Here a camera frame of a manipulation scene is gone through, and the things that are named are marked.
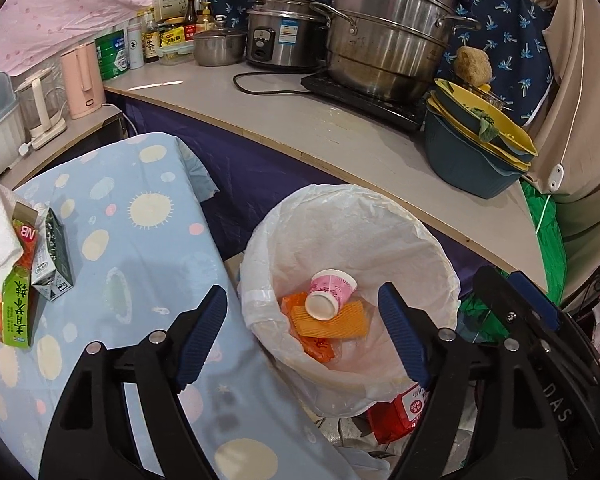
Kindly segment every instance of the stainless steel pot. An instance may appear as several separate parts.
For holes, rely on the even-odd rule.
[[[326,17],[311,8],[322,0],[254,0],[247,10],[247,61],[257,66],[312,69],[324,62]]]
[[[311,4],[331,19],[328,70],[340,83],[383,100],[419,99],[458,28],[457,0],[333,0]]]
[[[246,37],[246,32],[226,28],[224,21],[220,20],[217,28],[193,37],[193,56],[200,66],[225,66],[241,62]]]

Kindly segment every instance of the silver bolt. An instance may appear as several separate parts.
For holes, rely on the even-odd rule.
[[[149,341],[153,344],[158,344],[167,339],[167,335],[163,330],[156,330],[149,334]]]
[[[509,350],[509,352],[517,352],[520,350],[520,343],[515,339],[505,339],[504,340],[504,348]]]
[[[87,350],[87,354],[89,354],[89,355],[95,355],[100,350],[102,350],[102,345],[100,343],[98,343],[97,341],[94,341],[93,343],[89,343],[87,345],[86,350]]]
[[[442,339],[442,341],[450,343],[456,338],[456,333],[450,328],[441,328],[438,330],[438,337]]]

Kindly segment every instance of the white trash bag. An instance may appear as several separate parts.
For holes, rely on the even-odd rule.
[[[311,277],[325,269],[353,276],[354,297],[371,307],[368,335],[334,342],[336,358],[322,364],[289,333],[278,298],[308,290]],[[438,327],[456,326],[460,281],[451,262],[415,216],[379,193],[307,186],[280,202],[253,232],[240,266],[244,320],[317,415],[359,415],[414,384],[378,312],[378,288],[385,282]]]

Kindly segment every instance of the table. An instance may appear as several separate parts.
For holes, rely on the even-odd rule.
[[[491,200],[456,189],[429,167],[418,134],[407,136],[314,96],[253,96],[232,83],[245,64],[145,65],[105,82],[107,91],[168,108],[247,137],[351,184],[395,200],[507,272],[522,270],[546,291],[533,222],[520,184]],[[302,89],[300,75],[241,80],[251,90]]]
[[[66,130],[39,150],[33,150],[24,156],[12,169],[4,172],[0,176],[0,184],[9,189],[17,188],[40,173],[64,152],[121,117],[122,112],[113,106],[100,107],[80,119],[67,117]]]

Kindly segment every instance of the white bottle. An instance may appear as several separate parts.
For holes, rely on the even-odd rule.
[[[144,49],[142,48],[142,24],[129,25],[126,30],[126,40],[129,46],[129,68],[144,66]]]

